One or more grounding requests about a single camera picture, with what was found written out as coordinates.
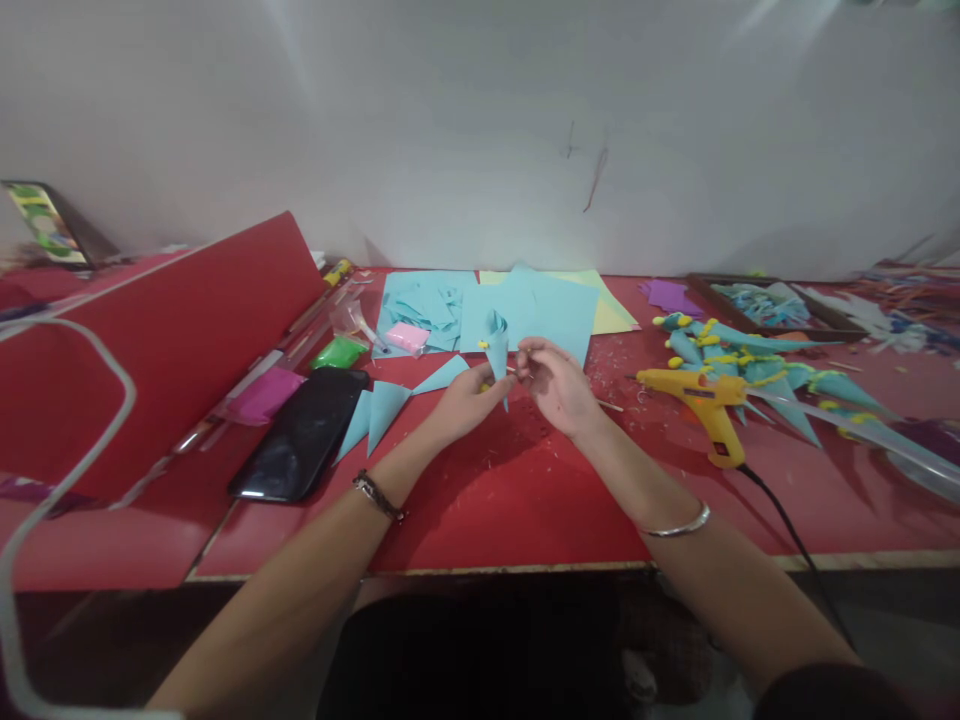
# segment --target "yellow paper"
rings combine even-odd
[[[479,273],[480,284],[499,285],[503,282],[507,274],[508,273],[505,272],[481,270]],[[559,280],[575,282],[578,285],[589,285],[590,287],[595,287],[600,291],[600,300],[597,302],[597,313],[593,318],[594,335],[629,332],[633,329],[631,326],[637,324],[636,319],[630,313],[628,313],[627,309],[620,304],[620,301],[613,296],[613,293],[610,292],[607,284],[603,282],[603,278],[600,277],[600,273],[598,273],[596,270],[548,272],[544,274],[550,275],[551,277],[555,277]]]

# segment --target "black power cord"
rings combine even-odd
[[[857,648],[853,644],[853,638],[850,637],[850,631],[847,630],[847,626],[843,623],[843,618],[841,618],[840,613],[837,612],[837,608],[833,604],[833,600],[830,598],[830,594],[827,592],[826,586],[823,584],[823,578],[820,575],[820,570],[817,569],[817,566],[813,562],[813,558],[810,557],[810,553],[807,552],[807,548],[804,546],[803,541],[797,534],[796,528],[793,527],[793,523],[790,521],[790,516],[787,515],[787,511],[784,510],[783,505],[780,504],[780,500],[777,499],[777,496],[773,494],[773,490],[767,487],[767,484],[763,481],[763,479],[757,475],[746,463],[743,463],[743,465],[737,467],[737,470],[753,480],[753,482],[761,490],[763,490],[764,493],[766,493],[767,497],[770,498],[770,502],[773,503],[773,506],[780,514],[780,519],[783,520],[783,524],[786,525],[787,532],[790,533],[790,537],[792,537],[793,541],[797,544],[797,548],[800,550],[800,554],[803,555],[803,559],[806,560],[807,565],[810,566],[810,572],[813,575],[814,581],[817,583],[817,589],[820,591],[820,595],[823,597],[823,602],[830,611],[830,614],[833,615],[833,619],[837,623],[837,628],[840,630],[840,634],[843,635],[843,639],[847,641],[847,644],[850,646],[850,648],[856,652]]]

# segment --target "bracelet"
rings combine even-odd
[[[710,519],[710,507],[703,501],[700,501],[700,514],[693,519],[693,521],[687,523],[686,525],[681,525],[680,527],[673,528],[671,530],[644,530],[642,527],[637,529],[642,532],[644,535],[652,535],[653,537],[678,537],[680,535],[689,535],[692,532],[696,532],[704,525],[707,524],[707,520]]]
[[[377,506],[377,509],[391,520],[402,523],[404,518],[410,514],[395,508],[390,501],[387,500],[386,495],[380,492],[380,488],[378,488],[377,484],[367,475],[365,469],[361,470],[353,479],[353,486],[370,498],[370,501]]]

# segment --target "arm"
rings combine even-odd
[[[370,471],[394,507],[443,448],[496,407],[515,380],[467,370],[433,413]],[[214,618],[150,700],[189,718],[235,716],[302,660],[360,582],[391,520],[352,489],[304,527]]]
[[[603,413],[574,358],[542,338],[527,338],[520,350],[518,374],[541,411],[573,440],[638,528],[667,530],[697,516],[697,498]],[[644,541],[759,692],[812,663],[859,664],[786,573],[722,518],[713,515],[689,535]]]

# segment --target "pink eraser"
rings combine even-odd
[[[430,331],[416,325],[397,323],[387,332],[387,342],[416,355],[430,339]]]

